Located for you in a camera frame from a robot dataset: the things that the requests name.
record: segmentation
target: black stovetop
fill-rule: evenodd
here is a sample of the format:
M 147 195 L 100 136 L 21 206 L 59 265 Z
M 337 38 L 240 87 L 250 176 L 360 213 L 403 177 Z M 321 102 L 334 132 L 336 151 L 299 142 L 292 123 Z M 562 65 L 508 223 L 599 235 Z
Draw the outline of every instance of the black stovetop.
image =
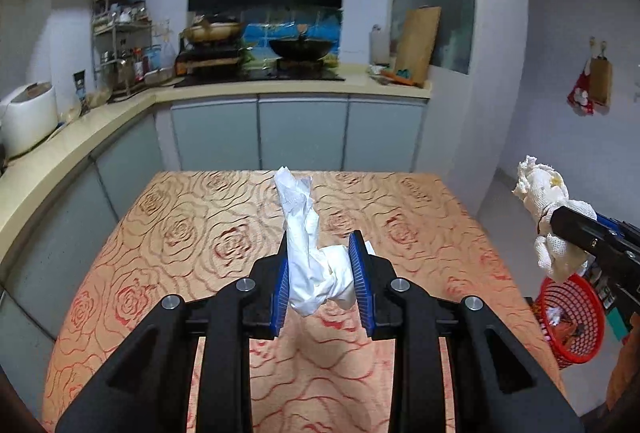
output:
M 333 70 L 322 68 L 266 68 L 242 69 L 212 67 L 195 69 L 193 74 L 185 76 L 184 81 L 175 87 L 194 87 L 211 83 L 235 83 L 242 81 L 344 81 Z

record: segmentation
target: orange cloth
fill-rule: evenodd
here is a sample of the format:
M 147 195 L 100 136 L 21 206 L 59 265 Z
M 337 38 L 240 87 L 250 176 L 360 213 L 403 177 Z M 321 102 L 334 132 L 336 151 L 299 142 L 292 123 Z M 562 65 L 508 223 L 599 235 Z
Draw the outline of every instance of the orange cloth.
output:
M 618 363 L 611 372 L 607 387 L 607 407 L 611 410 L 622 396 L 638 369 L 640 368 L 640 316 L 631 316 L 633 329 L 629 334 L 626 345 L 620 350 Z
M 452 301 L 478 295 L 562 388 L 558 364 L 511 275 L 480 225 L 436 176 L 310 175 L 320 247 L 344 244 L 360 229 L 399 276 L 431 295 Z M 273 172 L 156 175 L 107 240 L 69 308 L 49 363 L 45 428 L 53 431 L 92 373 L 163 296 L 204 298 L 248 275 L 256 259 L 277 251 L 283 223 Z M 357 307 L 343 311 L 330 302 L 306 318 L 288 312 L 277 340 L 250 342 L 250 365 L 256 433 L 388 429 L 394 342 L 368 339 Z M 445 391 L 452 432 L 450 381 Z

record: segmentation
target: cabinet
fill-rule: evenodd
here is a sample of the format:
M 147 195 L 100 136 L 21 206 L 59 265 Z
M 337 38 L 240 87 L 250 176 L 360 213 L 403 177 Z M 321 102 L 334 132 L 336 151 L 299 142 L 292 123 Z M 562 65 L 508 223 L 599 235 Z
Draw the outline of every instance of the cabinet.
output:
M 94 166 L 85 160 L 82 167 L 37 223 L 6 280 L 5 289 L 52 337 L 117 223 Z
M 260 169 L 255 98 L 174 105 L 171 111 L 183 170 Z
M 340 171 L 346 98 L 260 99 L 262 168 Z
M 119 132 L 91 154 L 107 196 L 121 219 L 153 176 L 162 171 L 162 155 L 152 115 Z
M 424 102 L 351 100 L 345 171 L 402 171 L 413 167 Z
M 7 292 L 0 295 L 0 331 L 0 365 L 29 411 L 40 419 L 53 341 Z

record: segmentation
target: metal bolt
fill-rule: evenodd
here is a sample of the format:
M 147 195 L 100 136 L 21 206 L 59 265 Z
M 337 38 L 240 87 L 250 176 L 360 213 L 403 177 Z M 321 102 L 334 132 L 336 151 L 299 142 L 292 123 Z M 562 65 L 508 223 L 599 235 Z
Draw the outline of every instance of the metal bolt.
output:
M 478 298 L 478 296 L 469 296 L 465 299 L 465 305 L 469 310 L 480 310 L 484 306 L 484 303 L 482 303 L 482 300 Z
M 236 282 L 236 288 L 240 292 L 249 292 L 255 287 L 255 282 L 251 278 L 241 278 Z
M 404 278 L 396 278 L 391 282 L 391 288 L 396 292 L 406 292 L 411 287 L 411 284 Z
M 180 304 L 180 298 L 175 294 L 170 294 L 169 296 L 164 296 L 162 298 L 162 308 L 167 310 L 173 310 Z

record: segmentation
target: orange tablecloth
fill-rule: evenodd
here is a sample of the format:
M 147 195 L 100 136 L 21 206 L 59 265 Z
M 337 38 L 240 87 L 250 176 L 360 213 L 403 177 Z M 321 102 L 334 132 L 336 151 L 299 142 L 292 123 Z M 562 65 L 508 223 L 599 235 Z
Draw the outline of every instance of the orange tablecloth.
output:
M 480 296 L 561 387 L 558 365 L 509 272 L 437 177 L 311 175 L 320 246 L 346 243 L 360 229 L 398 275 L 431 295 Z M 69 309 L 49 363 L 44 425 L 53 431 L 92 373 L 164 295 L 200 299 L 247 275 L 254 260 L 275 253 L 283 222 L 273 172 L 156 175 Z M 251 344 L 254 431 L 386 431 L 393 351 L 392 341 L 367 339 L 356 308 L 327 304 L 308 318 L 290 311 L 279 339 Z

